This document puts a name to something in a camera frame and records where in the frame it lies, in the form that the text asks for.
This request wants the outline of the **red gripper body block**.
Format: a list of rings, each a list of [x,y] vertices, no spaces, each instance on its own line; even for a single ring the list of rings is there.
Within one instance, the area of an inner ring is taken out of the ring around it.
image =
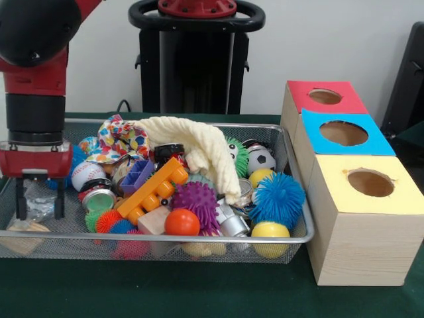
[[[1,142],[1,172],[10,178],[42,175],[65,178],[72,165],[72,144],[64,141],[58,146],[23,146]]]

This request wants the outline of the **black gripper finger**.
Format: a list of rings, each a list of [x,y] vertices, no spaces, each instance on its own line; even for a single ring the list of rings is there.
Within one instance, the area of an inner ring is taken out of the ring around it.
[[[25,221],[27,219],[27,200],[24,192],[24,180],[22,178],[16,179],[15,185],[16,193],[16,218]]]
[[[57,180],[57,196],[54,203],[54,217],[55,219],[64,218],[64,210],[65,210],[65,197],[64,197],[64,184],[65,178],[58,178]]]

